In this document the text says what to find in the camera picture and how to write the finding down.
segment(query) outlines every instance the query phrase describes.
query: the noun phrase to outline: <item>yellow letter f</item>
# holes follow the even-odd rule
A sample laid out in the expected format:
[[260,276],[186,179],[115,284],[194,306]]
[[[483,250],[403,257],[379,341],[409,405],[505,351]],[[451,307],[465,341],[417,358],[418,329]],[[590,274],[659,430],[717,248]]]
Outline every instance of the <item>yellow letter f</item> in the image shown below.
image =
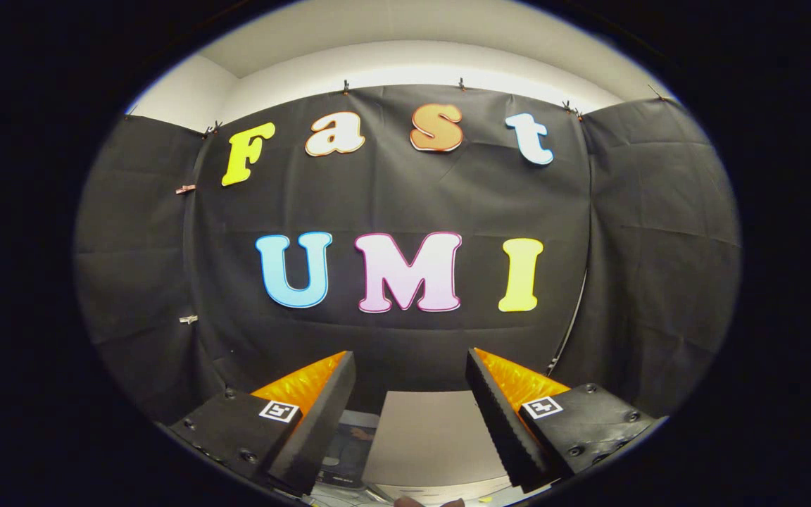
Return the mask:
[[261,138],[270,139],[273,135],[274,124],[271,122],[232,135],[231,157],[227,163],[227,173],[221,179],[222,186],[245,182],[252,173],[246,168],[247,159],[250,164],[256,163],[261,155]]

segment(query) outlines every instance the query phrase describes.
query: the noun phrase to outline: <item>pink letter m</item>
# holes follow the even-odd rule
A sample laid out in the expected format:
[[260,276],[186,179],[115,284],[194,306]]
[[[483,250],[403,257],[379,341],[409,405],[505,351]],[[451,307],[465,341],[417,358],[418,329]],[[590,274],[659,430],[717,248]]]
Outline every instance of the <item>pink letter m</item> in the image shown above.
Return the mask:
[[459,308],[454,268],[460,245],[459,234],[428,234],[409,264],[389,234],[364,234],[356,238],[355,247],[365,256],[365,298],[358,302],[358,309],[383,313],[393,308],[393,303],[384,296],[384,282],[403,310],[412,306],[422,282],[425,295],[418,299],[422,311]]

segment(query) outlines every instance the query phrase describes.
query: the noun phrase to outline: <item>black fabric curtain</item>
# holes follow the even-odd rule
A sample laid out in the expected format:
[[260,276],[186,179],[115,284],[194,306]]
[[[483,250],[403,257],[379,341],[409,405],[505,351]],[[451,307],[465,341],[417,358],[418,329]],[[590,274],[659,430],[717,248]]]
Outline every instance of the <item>black fabric curtain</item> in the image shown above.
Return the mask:
[[731,323],[741,276],[734,193],[707,135],[672,101],[583,116],[593,208],[588,279],[553,378],[675,411]]
[[[463,143],[447,153],[409,141],[412,113],[451,104]],[[360,116],[364,145],[312,157],[312,122]],[[505,118],[545,125],[539,166],[522,156]],[[271,122],[245,182],[223,187],[229,138]],[[194,192],[175,194],[182,185]],[[259,237],[284,234],[287,280],[308,283],[300,234],[323,231],[329,289],[312,308],[274,302]],[[426,234],[453,231],[460,308],[369,314],[358,235],[393,237],[411,261]],[[532,311],[501,312],[502,243],[534,238]],[[598,382],[651,415],[688,394],[721,344],[740,270],[740,239],[724,169],[682,107],[637,101],[583,116],[527,97],[456,87],[369,87],[252,113],[205,141],[147,118],[116,126],[90,173],[77,221],[78,296],[90,336],[125,391],[173,423],[226,384],[256,389],[352,350],[351,410],[379,413],[388,389],[467,389],[478,346],[545,372],[586,286],[551,373]],[[417,298],[422,295],[419,289]],[[197,315],[192,325],[178,318]]]

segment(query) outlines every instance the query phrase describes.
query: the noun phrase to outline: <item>screw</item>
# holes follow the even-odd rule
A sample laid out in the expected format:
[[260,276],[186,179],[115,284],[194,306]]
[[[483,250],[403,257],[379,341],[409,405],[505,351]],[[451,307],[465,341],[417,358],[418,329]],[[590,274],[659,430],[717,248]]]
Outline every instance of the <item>screw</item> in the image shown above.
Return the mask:
[[255,456],[254,453],[251,453],[248,449],[240,449],[239,458],[245,462],[251,463],[252,465],[255,465],[258,462],[257,456]]

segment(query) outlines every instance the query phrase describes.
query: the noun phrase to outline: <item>blue letter u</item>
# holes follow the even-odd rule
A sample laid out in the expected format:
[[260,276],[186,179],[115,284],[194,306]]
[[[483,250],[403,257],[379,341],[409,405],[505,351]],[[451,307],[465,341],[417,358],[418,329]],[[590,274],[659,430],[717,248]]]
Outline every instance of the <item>blue letter u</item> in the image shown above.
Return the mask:
[[271,299],[284,307],[309,308],[324,301],[327,295],[327,256],[328,244],[334,237],[327,233],[305,233],[300,235],[299,244],[306,250],[308,286],[293,289],[287,283],[287,263],[284,251],[290,240],[284,235],[266,235],[258,238],[255,248],[261,252],[261,277]]

